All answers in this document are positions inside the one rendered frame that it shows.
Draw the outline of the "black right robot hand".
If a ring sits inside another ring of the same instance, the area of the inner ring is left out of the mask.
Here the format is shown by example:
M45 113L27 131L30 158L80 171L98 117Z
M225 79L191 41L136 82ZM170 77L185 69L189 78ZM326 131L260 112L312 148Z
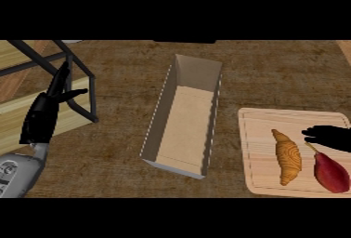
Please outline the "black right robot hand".
M313 126L304 131L304 141L343 152L351 152L351 128Z

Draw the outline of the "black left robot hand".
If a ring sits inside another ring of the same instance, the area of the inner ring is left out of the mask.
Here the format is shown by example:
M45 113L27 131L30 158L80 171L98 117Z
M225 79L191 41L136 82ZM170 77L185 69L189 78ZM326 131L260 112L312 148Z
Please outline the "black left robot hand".
M70 69L65 61L53 75L49 90L42 92L30 106L22 125L21 144L49 143L58 121L59 104L89 92L87 89L64 91Z

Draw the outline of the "red pear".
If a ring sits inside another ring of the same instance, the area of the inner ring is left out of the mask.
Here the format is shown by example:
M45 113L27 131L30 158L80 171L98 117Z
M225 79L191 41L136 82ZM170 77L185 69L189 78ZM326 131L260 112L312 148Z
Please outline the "red pear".
M334 193L348 192L351 178L345 168L310 143L306 143L306 145L314 151L314 177L317 182Z

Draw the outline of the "pale wooden cutting board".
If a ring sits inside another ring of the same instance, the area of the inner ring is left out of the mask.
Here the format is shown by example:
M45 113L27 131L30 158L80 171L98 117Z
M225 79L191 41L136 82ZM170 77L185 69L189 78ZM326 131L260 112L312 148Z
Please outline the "pale wooden cutting board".
M317 125L350 128L351 122L347 116L340 112L257 108L241 108L238 115L245 184L251 192L289 197L351 198L351 190L344 193L334 193L317 182L314 178L314 151L304 144L303 135L303 131ZM303 157L303 171L286 186L281 184L273 129L278 129L297 143Z

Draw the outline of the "open cardboard box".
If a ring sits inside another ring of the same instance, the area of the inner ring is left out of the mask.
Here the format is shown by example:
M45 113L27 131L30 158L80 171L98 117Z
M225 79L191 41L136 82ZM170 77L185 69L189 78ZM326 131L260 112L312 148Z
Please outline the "open cardboard box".
M210 165L222 70L216 60L174 56L140 151L152 166L195 179Z

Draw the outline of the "golden croissant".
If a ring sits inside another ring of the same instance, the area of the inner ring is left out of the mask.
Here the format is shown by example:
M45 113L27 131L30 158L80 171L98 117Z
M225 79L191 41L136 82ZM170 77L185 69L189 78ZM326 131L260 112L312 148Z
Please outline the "golden croissant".
M273 129L272 133L276 140L276 156L282 169L281 184L286 186L303 171L303 157L294 140L278 129Z

